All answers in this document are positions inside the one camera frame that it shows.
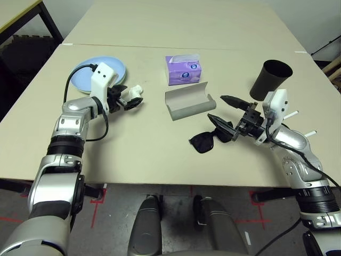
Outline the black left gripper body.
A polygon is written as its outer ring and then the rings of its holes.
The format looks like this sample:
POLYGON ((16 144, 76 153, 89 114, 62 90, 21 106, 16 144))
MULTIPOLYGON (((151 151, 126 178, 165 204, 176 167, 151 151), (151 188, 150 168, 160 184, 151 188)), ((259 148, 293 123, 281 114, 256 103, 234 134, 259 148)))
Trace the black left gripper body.
POLYGON ((109 106, 109 112, 114 113, 119 111, 121 107, 124 107, 126 100, 121 97, 121 93, 114 89, 114 86, 107 88, 107 103, 109 106))

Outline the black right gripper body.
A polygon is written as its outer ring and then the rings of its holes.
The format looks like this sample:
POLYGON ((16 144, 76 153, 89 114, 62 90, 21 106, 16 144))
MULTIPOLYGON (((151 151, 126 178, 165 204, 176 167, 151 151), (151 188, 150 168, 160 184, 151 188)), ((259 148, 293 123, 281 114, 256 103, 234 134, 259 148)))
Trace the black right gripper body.
POLYGON ((261 113, 255 109, 256 107, 257 102, 248 103, 246 101, 237 101, 235 108, 242 109, 244 115, 234 128, 237 132, 233 136, 233 140, 237 140, 240 135, 258 139, 265 131, 265 128, 262 127, 264 118, 261 116, 261 113))

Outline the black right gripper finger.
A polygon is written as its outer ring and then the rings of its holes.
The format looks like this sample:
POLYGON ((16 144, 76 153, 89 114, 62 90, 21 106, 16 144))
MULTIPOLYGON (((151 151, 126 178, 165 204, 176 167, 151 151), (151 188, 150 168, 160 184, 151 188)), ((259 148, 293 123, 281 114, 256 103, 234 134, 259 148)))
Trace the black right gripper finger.
POLYGON ((207 114, 209 120, 215 125, 215 127, 224 133, 226 136, 230 137, 231 139, 237 139, 239 136, 239 131, 233 128, 233 125, 230 125, 225 120, 221 119, 218 116, 207 114))
POLYGON ((237 109, 241 109, 241 110, 247 110, 252 105, 252 103, 250 102, 244 101, 240 98, 233 97, 230 95, 222 95, 220 96, 220 98, 229 106, 237 108, 237 109))

